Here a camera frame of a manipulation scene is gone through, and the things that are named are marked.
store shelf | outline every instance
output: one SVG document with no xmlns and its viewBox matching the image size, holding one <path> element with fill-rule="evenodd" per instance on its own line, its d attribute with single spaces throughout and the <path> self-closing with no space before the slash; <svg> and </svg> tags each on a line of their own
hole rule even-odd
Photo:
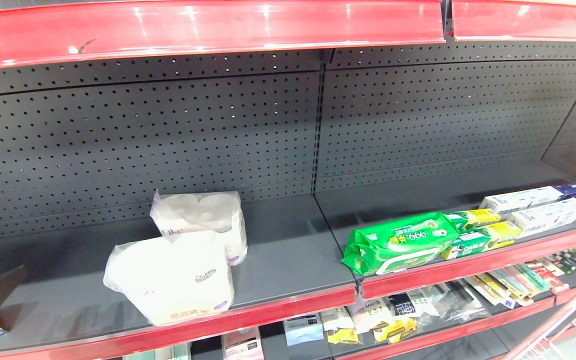
<svg viewBox="0 0 576 360">
<path fill-rule="evenodd" d="M 249 249 L 232 269 L 231 310 L 165 327 L 102 283 L 116 244 L 157 236 L 150 218 L 0 239 L 0 272 L 28 270 L 1 310 L 12 330 L 0 359 L 107 359 L 354 303 L 354 278 L 312 196 L 242 208 Z"/>
<path fill-rule="evenodd" d="M 259 327 L 261 349 L 266 360 L 324 360 L 331 359 L 329 345 L 326 341 L 310 341 L 286 345 L 286 334 L 281 322 L 270 323 Z M 222 360 L 221 337 L 210 337 L 192 343 L 192 360 Z"/>
<path fill-rule="evenodd" d="M 453 0 L 452 21 L 457 41 L 576 41 L 572 0 Z"/>
<path fill-rule="evenodd" d="M 501 164 L 424 178 L 323 191 L 315 196 L 334 238 L 344 249 L 352 229 L 423 212 L 478 207 L 488 195 L 572 180 L 546 164 Z M 576 246 L 576 223 L 525 237 L 513 246 L 461 259 L 440 257 L 424 266 L 381 276 L 359 276 L 366 299 L 472 276 Z"/>
<path fill-rule="evenodd" d="M 0 11 L 0 68 L 443 41 L 440 0 L 135 0 Z"/>
</svg>

white tissue package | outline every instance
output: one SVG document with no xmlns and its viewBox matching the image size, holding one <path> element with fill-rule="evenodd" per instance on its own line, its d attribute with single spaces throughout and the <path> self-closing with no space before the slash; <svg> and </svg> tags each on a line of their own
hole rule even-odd
<svg viewBox="0 0 576 360">
<path fill-rule="evenodd" d="M 215 235 L 185 232 L 115 246 L 103 284 L 155 326 L 224 312 L 235 291 L 226 249 Z"/>
<path fill-rule="evenodd" d="M 211 230 L 226 246 L 228 264 L 248 253 L 242 199 L 237 191 L 161 195 L 155 192 L 150 217 L 164 237 Z"/>
</svg>

green wet wipes package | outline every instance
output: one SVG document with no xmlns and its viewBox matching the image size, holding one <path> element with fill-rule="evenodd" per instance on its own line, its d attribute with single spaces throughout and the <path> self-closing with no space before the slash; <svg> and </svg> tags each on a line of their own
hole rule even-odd
<svg viewBox="0 0 576 360">
<path fill-rule="evenodd" d="M 355 229 L 341 262 L 359 275 L 386 274 L 425 264 L 459 231 L 441 212 L 428 212 Z"/>
</svg>

yellow package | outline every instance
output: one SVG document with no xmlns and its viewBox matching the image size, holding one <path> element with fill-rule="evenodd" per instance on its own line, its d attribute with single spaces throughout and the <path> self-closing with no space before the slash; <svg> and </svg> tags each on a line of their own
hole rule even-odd
<svg viewBox="0 0 576 360">
<path fill-rule="evenodd" d="M 455 225 L 455 228 L 462 233 L 472 230 L 473 228 L 501 221 L 501 215 L 497 214 L 492 209 L 446 212 L 444 215 Z"/>
<path fill-rule="evenodd" d="M 417 330 L 417 322 L 411 317 L 402 320 L 396 320 L 386 327 L 373 330 L 372 334 L 376 342 L 388 340 L 391 344 L 397 343 L 409 337 Z"/>
<path fill-rule="evenodd" d="M 330 344 L 361 344 L 354 328 L 338 328 L 326 331 L 326 340 Z"/>
</svg>

lower shelf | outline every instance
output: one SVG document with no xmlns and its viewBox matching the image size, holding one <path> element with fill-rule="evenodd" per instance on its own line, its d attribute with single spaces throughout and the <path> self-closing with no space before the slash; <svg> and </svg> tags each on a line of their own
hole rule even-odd
<svg viewBox="0 0 576 360">
<path fill-rule="evenodd" d="M 560 276 L 570 285 L 569 292 L 576 291 L 576 272 Z M 423 328 L 423 333 L 396 344 L 375 343 L 372 333 L 359 335 L 362 344 L 328 344 L 325 340 L 286 346 L 286 337 L 281 323 L 262 326 L 262 348 L 266 359 L 318 360 L 421 360 L 462 359 L 487 360 L 507 353 L 520 340 L 542 324 L 557 310 L 557 299 L 566 299 L 566 294 L 555 296 L 544 292 L 535 297 L 530 306 L 518 306 L 513 310 L 502 305 L 491 306 L 479 297 L 492 314 L 491 317 L 476 319 L 460 324 L 457 321 L 436 319 Z M 220 337 L 211 337 L 192 344 L 192 356 L 197 360 L 219 360 L 222 358 Z"/>
<path fill-rule="evenodd" d="M 1 309 L 12 330 L 0 339 L 0 357 L 23 350 L 32 360 L 111 358 L 354 303 L 354 277 L 312 196 L 245 203 L 243 212 L 249 249 L 232 269 L 231 310 L 194 325 L 154 328 L 102 283 L 116 244 L 157 237 L 150 218 L 0 239 L 0 272 L 20 264 L 28 271 Z M 256 306 L 263 311 L 248 315 Z M 130 338 L 94 344 L 109 337 Z M 64 342 L 75 349 L 35 349 Z"/>
</svg>

